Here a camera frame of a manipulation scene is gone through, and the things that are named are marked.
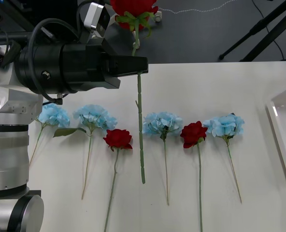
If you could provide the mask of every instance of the white tabletop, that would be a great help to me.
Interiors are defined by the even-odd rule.
[[[68,96],[69,113],[99,104],[133,135],[133,151],[120,156],[108,232],[198,232],[199,165],[194,149],[169,138],[170,202],[166,205],[165,163],[160,138],[144,139],[146,184],[140,176],[136,76],[122,77],[120,89],[94,89]],[[234,112],[245,120],[244,135],[230,142],[240,184],[240,204],[225,143],[208,135],[201,145],[205,232],[286,232],[286,175],[265,109],[269,96],[286,86],[286,62],[150,65],[142,75],[143,116],[168,111],[184,124]],[[78,121],[71,117],[71,125]],[[31,156],[40,130],[29,130]],[[88,138],[83,133],[52,138],[45,128],[30,170],[30,189],[41,189],[43,232],[104,229],[115,153],[95,133],[88,185],[81,201]]]

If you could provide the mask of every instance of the cable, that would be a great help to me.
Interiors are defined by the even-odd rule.
[[[78,35],[79,38],[81,37],[81,25],[80,25],[80,10],[83,6],[85,6],[86,4],[91,4],[93,3],[93,0],[87,0],[87,1],[83,1],[79,4],[79,6],[76,9],[76,26],[77,26],[77,31],[78,31]]]
[[[251,0],[251,1],[253,2],[254,6],[257,8],[257,10],[259,11],[259,13],[261,14],[262,18],[264,18],[263,13],[262,13],[261,10],[257,7],[257,5],[255,4],[254,0]],[[275,43],[275,45],[278,47],[280,53],[282,54],[282,58],[285,59],[285,58],[284,58],[283,51],[282,51],[282,49],[280,48],[280,46],[278,45],[278,43],[277,43],[275,40],[273,40],[273,42]]]
[[[68,93],[64,94],[64,95],[62,96],[62,98],[65,98],[65,97],[67,97],[67,96],[68,96]],[[51,104],[51,103],[52,103],[52,102],[47,101],[47,102],[44,102],[44,103],[42,104],[42,106],[48,105],[48,104]]]
[[[233,1],[237,1],[237,0],[229,0],[229,1],[226,1],[224,4],[222,4],[221,6],[219,7],[216,7],[216,8],[213,8],[213,9],[210,9],[210,10],[206,10],[206,11],[202,11],[202,10],[197,10],[197,9],[188,9],[188,10],[183,10],[183,11],[172,11],[172,10],[169,10],[169,9],[163,9],[163,8],[160,8],[160,10],[163,10],[163,11],[170,11],[171,13],[173,14],[179,14],[179,13],[184,13],[184,12],[189,12],[189,11],[197,11],[197,12],[200,12],[200,13],[206,13],[206,12],[210,12],[210,11],[214,11],[214,10],[218,10],[219,8],[223,7],[224,5],[230,3],[230,2],[233,2]]]
[[[77,31],[67,22],[62,21],[60,19],[57,18],[47,18],[42,20],[40,23],[38,23],[36,25],[36,27],[34,28],[34,30],[32,31],[29,43],[28,43],[28,66],[29,66],[29,71],[30,71],[30,75],[31,78],[37,88],[37,90],[49,101],[52,103],[57,103],[57,99],[53,99],[50,96],[47,95],[47,93],[45,92],[45,90],[42,88],[41,84],[39,83],[37,77],[36,77],[36,72],[35,72],[35,67],[34,67],[34,60],[33,60],[33,47],[35,44],[35,40],[36,40],[36,36],[38,34],[39,31],[41,31],[41,28],[44,27],[47,24],[50,23],[57,23],[60,25],[63,25],[64,27],[68,28],[77,38],[79,38]]]
[[[6,47],[6,52],[4,53],[4,55],[6,55],[9,51],[9,36],[8,33],[4,30],[0,30],[0,34],[4,33],[6,35],[6,42],[7,42],[7,47]]]

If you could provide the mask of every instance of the green stem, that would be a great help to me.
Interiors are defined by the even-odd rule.
[[[87,182],[87,173],[88,173],[88,164],[89,164],[89,156],[90,156],[89,153],[90,153],[90,148],[91,148],[91,141],[92,141],[92,135],[90,134],[87,165],[86,165],[86,171],[85,171],[85,181],[84,181],[84,188],[83,188],[83,192],[82,192],[82,200],[84,198],[85,187],[86,187],[86,182]]]
[[[139,42],[139,24],[140,24],[139,19],[136,19],[135,20],[135,26],[134,26],[134,28],[135,28],[135,44],[134,44],[134,48],[132,50],[132,54],[131,54],[132,56],[134,56],[135,51],[137,50],[138,42]]]
[[[108,226],[108,221],[109,221],[109,214],[110,214],[111,203],[112,203],[112,197],[113,197],[114,183],[115,183],[115,178],[116,178],[116,174],[117,174],[116,164],[117,164],[117,160],[118,160],[118,154],[119,154],[119,148],[117,149],[117,155],[116,155],[116,160],[115,160],[115,164],[114,164],[114,177],[113,177],[113,183],[112,183],[112,188],[111,188],[111,196],[110,196],[108,211],[107,211],[107,214],[106,214],[104,232],[106,232],[106,228],[107,228],[107,226]]]
[[[240,202],[241,202],[241,204],[242,204],[242,197],[241,197],[241,193],[240,193],[240,188],[239,188],[238,180],[237,180],[237,178],[236,178],[236,174],[235,174],[235,170],[234,170],[234,165],[233,165],[233,162],[232,162],[232,157],[231,157],[231,153],[230,153],[230,149],[229,149],[229,144],[228,144],[228,143],[227,143],[227,149],[228,149],[228,153],[229,153],[229,157],[230,157],[230,161],[231,161],[231,166],[232,166],[232,170],[233,170],[233,176],[234,176],[236,188],[238,189],[238,193],[239,193],[239,197],[240,197]]]
[[[203,223],[202,223],[202,199],[201,199],[201,152],[199,143],[197,143],[198,154],[199,154],[199,204],[200,204],[200,231],[203,232]]]
[[[35,152],[36,152],[36,149],[37,149],[37,146],[38,146],[39,139],[41,137],[42,131],[45,128],[45,126],[46,126],[46,124],[41,123],[41,130],[40,130],[40,133],[39,133],[39,136],[38,136],[38,139],[37,139],[37,143],[36,143],[35,149],[33,150],[33,153],[32,153],[32,156],[31,156],[31,159],[30,159],[30,162],[29,162],[29,167],[31,166],[31,162],[32,162],[32,160],[34,158],[34,155],[35,155]]]
[[[168,189],[168,168],[167,168],[167,149],[166,149],[166,141],[163,141],[164,143],[164,160],[166,162],[166,179],[167,179],[167,204],[170,205],[169,203],[169,189]]]
[[[132,51],[132,56],[135,55],[137,44],[139,42],[139,20],[135,22],[135,45]],[[142,120],[142,95],[141,95],[141,73],[138,73],[138,101],[136,101],[139,114],[139,140],[140,140],[140,164],[141,164],[141,179],[142,183],[145,184],[145,170],[144,170],[144,151],[143,151],[143,120]]]

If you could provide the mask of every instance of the floor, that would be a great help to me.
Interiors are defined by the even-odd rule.
[[[228,0],[158,0],[155,5],[160,8],[182,11],[188,9],[210,10],[218,8]],[[266,16],[284,0],[254,0]],[[81,11],[85,17],[87,6]],[[251,0],[231,0],[219,9],[208,12],[188,11],[174,14],[162,11],[163,20],[154,23],[152,35],[147,30],[140,32],[141,48],[137,56],[148,57],[149,63],[201,63],[219,62],[218,56],[242,38],[262,17]],[[272,29],[280,19],[276,19],[268,27]],[[12,25],[0,25],[13,31]],[[232,51],[222,62],[237,62],[267,34],[264,29]],[[132,34],[118,25],[108,28],[105,38],[114,50],[121,55],[131,55]],[[286,30],[276,39],[286,58]],[[274,43],[270,44],[255,61],[278,61],[281,53]]]

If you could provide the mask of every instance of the flower head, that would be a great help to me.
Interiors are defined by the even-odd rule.
[[[109,145],[112,151],[114,148],[118,149],[132,149],[132,146],[129,144],[132,136],[127,130],[107,130],[107,135],[103,138],[106,143]]]
[[[42,107],[41,114],[37,117],[37,121],[61,128],[68,127],[70,125],[70,119],[67,111],[51,103]]]
[[[80,118],[81,123],[87,127],[112,130],[117,124],[115,117],[111,117],[107,110],[99,105],[85,105],[73,112],[75,119]]]
[[[190,148],[206,138],[207,128],[202,127],[200,121],[184,126],[181,137],[184,139],[184,148]]]
[[[158,7],[153,7],[153,4],[156,2],[156,0],[111,0],[111,5],[114,9],[114,11],[120,15],[124,16],[125,12],[129,12],[134,17],[138,17],[141,14],[145,12],[150,12],[156,14],[158,11]],[[130,29],[129,23],[126,22],[119,22],[119,25],[122,28]],[[144,26],[142,24],[139,25],[139,30],[142,30]]]
[[[210,120],[203,122],[204,127],[207,127],[207,132],[211,133],[214,137],[226,136],[232,138],[234,135],[243,134],[242,125],[244,120],[235,116],[235,114],[229,114],[222,117],[214,117]]]
[[[175,114],[168,112],[150,113],[144,118],[143,134],[163,135],[165,133],[165,137],[168,133],[178,135],[182,126],[183,120]]]

